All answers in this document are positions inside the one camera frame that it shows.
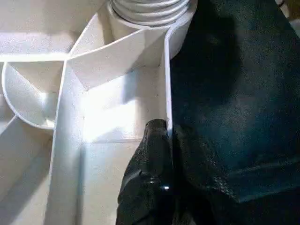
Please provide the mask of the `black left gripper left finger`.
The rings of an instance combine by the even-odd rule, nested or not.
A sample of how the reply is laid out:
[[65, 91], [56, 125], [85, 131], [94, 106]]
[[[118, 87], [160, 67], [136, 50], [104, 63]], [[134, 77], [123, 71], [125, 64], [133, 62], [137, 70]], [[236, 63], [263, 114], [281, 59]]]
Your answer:
[[118, 195], [117, 225], [170, 225], [174, 176], [166, 122], [149, 121], [131, 157]]

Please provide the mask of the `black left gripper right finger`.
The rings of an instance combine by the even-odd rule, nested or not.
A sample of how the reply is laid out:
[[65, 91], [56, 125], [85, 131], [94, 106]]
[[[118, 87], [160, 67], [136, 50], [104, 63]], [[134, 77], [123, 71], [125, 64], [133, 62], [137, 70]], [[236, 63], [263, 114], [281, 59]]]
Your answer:
[[173, 164], [182, 201], [202, 225], [241, 225], [242, 179], [224, 161], [230, 151], [190, 126], [173, 126]]

